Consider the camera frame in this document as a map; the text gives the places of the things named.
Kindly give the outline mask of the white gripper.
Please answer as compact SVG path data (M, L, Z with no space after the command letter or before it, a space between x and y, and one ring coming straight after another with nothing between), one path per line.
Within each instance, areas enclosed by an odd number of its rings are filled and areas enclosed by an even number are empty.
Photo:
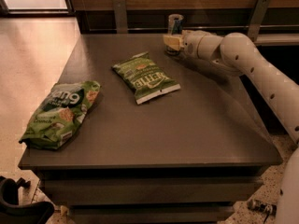
M181 35L164 35L164 43L175 51L182 48L186 55L197 59L209 59L212 54L213 35L204 31L182 30Z

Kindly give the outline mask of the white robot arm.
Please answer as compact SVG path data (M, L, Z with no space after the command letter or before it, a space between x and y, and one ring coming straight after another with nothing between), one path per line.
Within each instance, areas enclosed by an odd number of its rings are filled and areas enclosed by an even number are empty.
M164 35L164 43L220 70L247 76L292 141L299 144L299 87L268 62L246 35L184 30L180 35ZM286 164L275 224L299 224L299 147Z

